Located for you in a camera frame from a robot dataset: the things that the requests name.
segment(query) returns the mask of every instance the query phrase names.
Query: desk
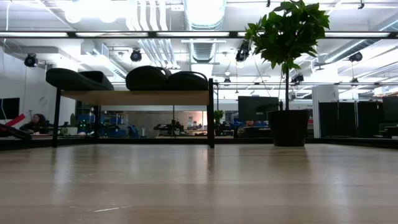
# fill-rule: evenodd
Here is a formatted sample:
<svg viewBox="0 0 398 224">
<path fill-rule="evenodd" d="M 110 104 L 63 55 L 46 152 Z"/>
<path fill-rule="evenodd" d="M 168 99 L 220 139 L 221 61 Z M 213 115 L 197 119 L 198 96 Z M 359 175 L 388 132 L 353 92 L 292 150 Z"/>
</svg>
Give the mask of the desk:
<svg viewBox="0 0 398 224">
<path fill-rule="evenodd" d="M 209 134 L 204 137 L 207 138 L 208 145 L 214 148 L 213 79 L 210 78 L 208 83 L 209 89 L 205 91 L 62 91 L 57 89 L 54 129 L 58 129 L 61 96 L 95 105 L 94 143 L 98 138 L 101 105 L 206 105 Z M 58 133 L 54 132 L 53 147 L 57 146 L 57 140 Z"/>
</svg>

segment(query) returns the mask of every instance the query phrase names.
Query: pipe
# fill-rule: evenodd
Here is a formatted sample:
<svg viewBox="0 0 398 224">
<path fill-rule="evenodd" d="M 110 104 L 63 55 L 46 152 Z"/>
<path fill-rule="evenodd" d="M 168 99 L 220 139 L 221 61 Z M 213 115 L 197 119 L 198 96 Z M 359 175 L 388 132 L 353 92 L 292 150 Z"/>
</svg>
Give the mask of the pipe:
<svg viewBox="0 0 398 224">
<path fill-rule="evenodd" d="M 150 16 L 149 16 L 149 23 L 150 26 L 152 27 L 152 30 L 154 31 L 159 31 L 159 28 L 157 27 L 157 19 L 156 19 L 156 2 L 155 0 L 149 0 L 149 7 L 150 7 Z M 165 60 L 167 61 L 167 63 L 169 63 L 169 61 L 167 60 L 167 51 L 164 52 L 164 57 L 162 53 L 160 52 L 159 48 L 156 46 L 156 41 L 151 39 L 150 40 L 151 46 L 152 48 L 155 50 L 155 52 L 158 55 L 158 58 L 160 59 L 160 62 L 162 64 L 163 67 L 166 67 L 165 64 Z M 162 47 L 163 41 L 162 40 L 158 40 L 159 45 Z"/>
<path fill-rule="evenodd" d="M 147 23 L 147 8 L 146 8 L 147 1 L 146 0 L 139 0 L 139 3 L 140 3 L 140 12 L 141 12 L 140 13 L 140 18 L 139 18 L 139 23 L 140 23 L 141 27 L 144 30 L 150 30 L 149 27 L 148 27 L 148 23 Z M 162 59 L 159 57 L 159 55 L 157 55 L 155 53 L 155 52 L 157 52 L 159 50 L 154 45 L 154 40 L 153 39 L 151 39 L 149 41 L 144 40 L 143 43 L 144 43 L 144 45 L 147 46 L 149 51 L 152 53 L 152 56 L 155 59 L 155 63 L 157 64 L 157 66 L 159 66 L 159 64 L 160 64 L 160 66 L 165 67 L 164 61 L 162 63 Z"/>
<path fill-rule="evenodd" d="M 398 14 L 395 14 L 386 21 L 380 23 L 373 30 L 388 31 L 388 32 L 398 31 Z M 329 53 L 324 58 L 324 61 L 325 63 L 338 62 L 379 41 L 380 39 L 352 40 L 351 42 L 348 42 L 347 44 L 335 50 L 334 52 Z"/>
<path fill-rule="evenodd" d="M 377 74 L 380 74 L 381 72 L 387 72 L 391 69 L 395 69 L 396 67 L 398 67 L 398 62 L 393 62 L 390 63 L 389 65 L 385 65 L 383 67 L 377 68 L 376 70 L 370 71 L 370 72 L 364 72 L 361 73 L 359 75 L 354 76 L 355 78 L 369 78 L 372 76 L 375 76 Z"/>
<path fill-rule="evenodd" d="M 130 18 L 126 18 L 126 25 L 129 28 L 129 30 L 137 30 L 137 31 L 141 31 L 141 26 L 139 25 L 138 22 L 138 3 L 137 0 L 130 0 L 130 5 L 131 5 L 131 9 L 132 9 L 132 14 L 130 16 Z M 153 51 L 152 49 L 149 47 L 148 44 L 148 40 L 144 39 L 138 40 L 138 44 L 141 46 L 142 49 L 144 49 L 144 52 L 147 54 L 149 60 L 154 63 L 157 67 L 160 66 L 160 63 L 158 61 L 156 61 L 156 59 L 153 56 Z"/>
<path fill-rule="evenodd" d="M 162 31 L 167 31 L 168 28 L 167 28 L 167 23 L 166 23 L 166 1 L 165 0 L 160 0 L 160 1 L 157 1 L 157 2 L 159 3 L 159 12 L 160 12 L 159 23 L 160 23 L 160 28 L 162 29 Z M 165 40 L 162 40 L 162 42 L 163 42 L 163 44 L 161 44 L 160 41 L 159 41 L 159 44 L 163 48 L 163 52 L 165 52 L 165 55 L 166 55 L 166 52 L 168 52 L 167 53 L 167 61 L 170 62 L 170 65 L 172 67 L 177 68 L 178 65 L 177 65 L 177 62 L 175 61 L 175 55 L 174 55 L 174 51 L 173 51 L 173 46 L 172 46 L 171 40 L 170 39 L 165 39 Z"/>
<path fill-rule="evenodd" d="M 152 27 L 153 30 L 158 31 L 159 28 L 157 27 L 156 2 L 155 2 L 155 0 L 150 0 L 149 1 L 149 6 L 150 6 L 150 26 Z M 160 11 L 160 23 L 162 23 L 162 22 L 165 23 L 165 20 L 166 20 L 165 10 L 164 10 L 164 12 L 162 12 L 162 10 L 159 9 L 159 11 Z M 167 49 L 165 47 L 164 40 L 158 40 L 158 43 L 159 43 L 159 45 L 162 48 L 163 53 L 164 53 L 164 57 L 163 57 L 162 54 L 160 54 L 160 57 L 162 57 L 162 61 L 167 61 L 167 65 L 172 67 L 172 62 L 170 60 L 169 53 L 167 52 Z"/>
</svg>

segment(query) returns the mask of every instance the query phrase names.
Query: table surface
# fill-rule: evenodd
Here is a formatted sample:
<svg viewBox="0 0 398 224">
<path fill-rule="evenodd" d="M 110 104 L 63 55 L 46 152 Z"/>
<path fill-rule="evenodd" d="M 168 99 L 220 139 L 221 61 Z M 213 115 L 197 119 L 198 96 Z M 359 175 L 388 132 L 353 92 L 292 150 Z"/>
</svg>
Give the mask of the table surface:
<svg viewBox="0 0 398 224">
<path fill-rule="evenodd" d="M 0 223 L 398 223 L 398 151 L 307 144 L 0 151 Z"/>
</svg>

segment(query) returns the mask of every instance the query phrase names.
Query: fluorescent light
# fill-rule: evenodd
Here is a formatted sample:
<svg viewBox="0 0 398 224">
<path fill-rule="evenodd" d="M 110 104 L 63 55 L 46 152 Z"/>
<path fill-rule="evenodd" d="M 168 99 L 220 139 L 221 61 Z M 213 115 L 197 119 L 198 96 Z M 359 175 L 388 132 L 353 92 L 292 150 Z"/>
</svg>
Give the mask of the fluorescent light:
<svg viewBox="0 0 398 224">
<path fill-rule="evenodd" d="M 158 37 L 227 37 L 229 32 L 158 32 Z"/>
<path fill-rule="evenodd" d="M 246 32 L 238 32 L 238 37 L 244 37 L 246 35 Z"/>
<path fill-rule="evenodd" d="M 78 37 L 147 37 L 147 32 L 77 32 Z"/>
<path fill-rule="evenodd" d="M 389 32 L 326 32 L 326 37 L 387 37 Z"/>
<path fill-rule="evenodd" d="M 0 32 L 0 37 L 68 37 L 66 32 Z"/>
<path fill-rule="evenodd" d="M 226 40 L 181 40 L 181 43 L 183 44 L 191 44 L 191 43 L 200 43 L 200 44 L 225 44 Z"/>
</svg>

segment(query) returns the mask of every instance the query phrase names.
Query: ventilation duct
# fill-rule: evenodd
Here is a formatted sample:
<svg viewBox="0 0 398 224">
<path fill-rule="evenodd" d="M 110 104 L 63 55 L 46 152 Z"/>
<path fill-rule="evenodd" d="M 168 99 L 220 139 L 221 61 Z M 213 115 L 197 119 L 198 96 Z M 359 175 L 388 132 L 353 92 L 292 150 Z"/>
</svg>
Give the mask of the ventilation duct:
<svg viewBox="0 0 398 224">
<path fill-rule="evenodd" d="M 398 14 L 394 15 L 390 19 L 384 21 L 375 27 L 375 30 L 378 31 L 388 31 L 388 32 L 396 32 L 398 31 Z M 325 63 L 335 63 L 342 59 L 348 58 L 349 56 L 359 52 L 370 45 L 379 42 L 380 39 L 366 39 L 366 40 L 353 40 L 347 43 L 346 45 L 340 47 L 336 51 L 325 56 L 323 61 Z"/>
<path fill-rule="evenodd" d="M 184 0 L 186 30 L 221 30 L 226 0 Z M 216 51 L 216 44 L 191 43 L 190 53 L 199 63 L 208 63 Z"/>
</svg>

